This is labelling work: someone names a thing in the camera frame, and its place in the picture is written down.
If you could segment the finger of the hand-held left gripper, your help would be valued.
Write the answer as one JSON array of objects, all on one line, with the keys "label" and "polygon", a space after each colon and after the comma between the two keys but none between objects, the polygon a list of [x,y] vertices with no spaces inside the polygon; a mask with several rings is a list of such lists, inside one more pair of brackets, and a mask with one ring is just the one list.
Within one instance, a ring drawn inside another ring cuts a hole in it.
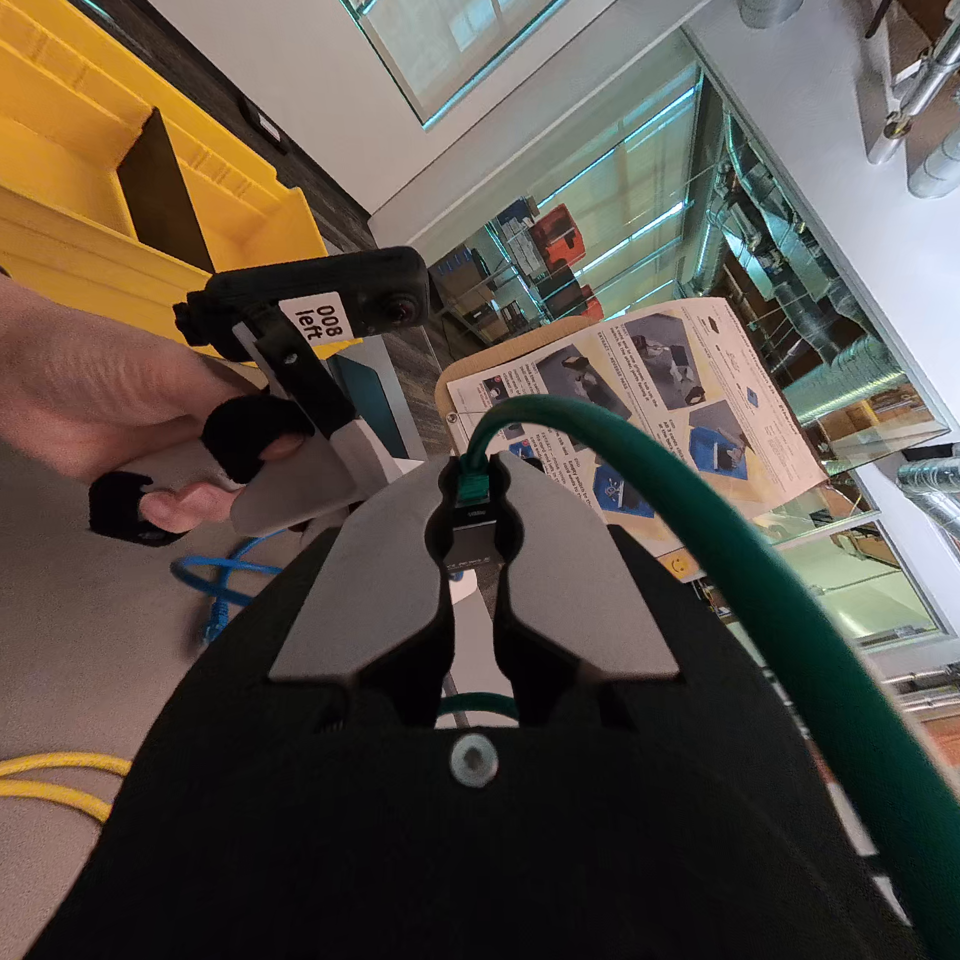
[{"label": "finger of the hand-held left gripper", "polygon": [[321,433],[294,453],[265,462],[234,500],[230,523],[241,537],[265,537],[347,507],[359,487]]}]

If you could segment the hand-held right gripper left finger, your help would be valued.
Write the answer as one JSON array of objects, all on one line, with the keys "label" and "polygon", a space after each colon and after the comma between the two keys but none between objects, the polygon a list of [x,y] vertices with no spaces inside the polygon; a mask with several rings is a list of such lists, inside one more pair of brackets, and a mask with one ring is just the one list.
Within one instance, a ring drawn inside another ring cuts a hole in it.
[{"label": "hand-held right gripper left finger", "polygon": [[346,520],[270,667],[278,684],[385,697],[398,719],[434,728],[454,657],[444,558],[456,461],[436,457]]}]

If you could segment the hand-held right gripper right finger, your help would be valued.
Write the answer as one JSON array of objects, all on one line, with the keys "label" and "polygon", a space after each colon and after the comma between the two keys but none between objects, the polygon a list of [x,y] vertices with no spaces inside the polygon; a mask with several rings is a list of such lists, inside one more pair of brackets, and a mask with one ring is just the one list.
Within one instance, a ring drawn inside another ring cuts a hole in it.
[{"label": "hand-held right gripper right finger", "polygon": [[493,647],[519,724],[578,687],[672,682],[680,667],[603,520],[515,454],[497,454],[500,572]]}]

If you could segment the black ethernet hub box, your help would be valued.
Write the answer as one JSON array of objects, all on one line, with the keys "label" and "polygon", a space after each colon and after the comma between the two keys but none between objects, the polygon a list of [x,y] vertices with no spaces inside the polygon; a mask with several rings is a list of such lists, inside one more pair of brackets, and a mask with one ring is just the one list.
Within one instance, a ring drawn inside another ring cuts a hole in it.
[{"label": "black ethernet hub box", "polygon": [[453,579],[469,570],[501,564],[497,529],[498,508],[490,501],[455,506],[452,542],[443,561],[447,574]]}]

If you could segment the person's left hand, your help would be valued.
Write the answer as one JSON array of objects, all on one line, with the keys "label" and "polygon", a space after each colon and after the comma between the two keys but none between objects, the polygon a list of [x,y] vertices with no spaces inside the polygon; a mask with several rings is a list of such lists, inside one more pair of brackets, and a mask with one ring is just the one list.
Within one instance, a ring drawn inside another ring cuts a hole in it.
[{"label": "person's left hand", "polygon": [[1,435],[91,482],[200,438],[210,414],[258,389],[229,366],[1,277]]}]

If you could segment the instruction sign with white base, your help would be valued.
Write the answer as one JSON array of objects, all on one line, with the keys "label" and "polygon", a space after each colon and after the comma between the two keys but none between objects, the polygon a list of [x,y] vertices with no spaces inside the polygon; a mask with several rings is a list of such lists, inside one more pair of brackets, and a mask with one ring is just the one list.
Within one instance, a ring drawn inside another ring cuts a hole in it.
[{"label": "instruction sign with white base", "polygon": [[676,579],[701,570],[734,588],[734,606],[791,599],[799,583],[752,521],[826,480],[803,431],[719,297],[695,297],[618,318],[563,319],[476,352],[438,382],[459,453],[490,410],[530,398],[577,405],[603,421],[584,433],[565,414],[544,423],[511,412],[485,453],[538,460],[553,486],[505,522],[534,524],[534,573],[596,595],[626,570],[609,534],[627,535]]}]

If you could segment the yellow divided plastic bin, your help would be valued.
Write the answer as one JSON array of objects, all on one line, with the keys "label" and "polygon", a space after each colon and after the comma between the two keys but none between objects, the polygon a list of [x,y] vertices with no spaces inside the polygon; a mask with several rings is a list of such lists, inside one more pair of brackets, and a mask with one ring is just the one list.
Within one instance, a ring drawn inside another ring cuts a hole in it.
[{"label": "yellow divided plastic bin", "polygon": [[[212,270],[329,254],[304,192],[69,2],[1,3],[2,269],[50,300],[183,343],[173,306]],[[153,114],[208,259],[136,225],[121,167]]]}]

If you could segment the red storage crate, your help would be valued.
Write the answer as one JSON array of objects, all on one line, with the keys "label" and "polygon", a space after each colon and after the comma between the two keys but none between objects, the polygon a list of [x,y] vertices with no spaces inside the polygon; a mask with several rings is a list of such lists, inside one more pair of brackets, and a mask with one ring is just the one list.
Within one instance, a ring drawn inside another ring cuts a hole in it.
[{"label": "red storage crate", "polygon": [[539,217],[530,228],[530,236],[550,275],[571,268],[585,256],[583,234],[564,203]]}]

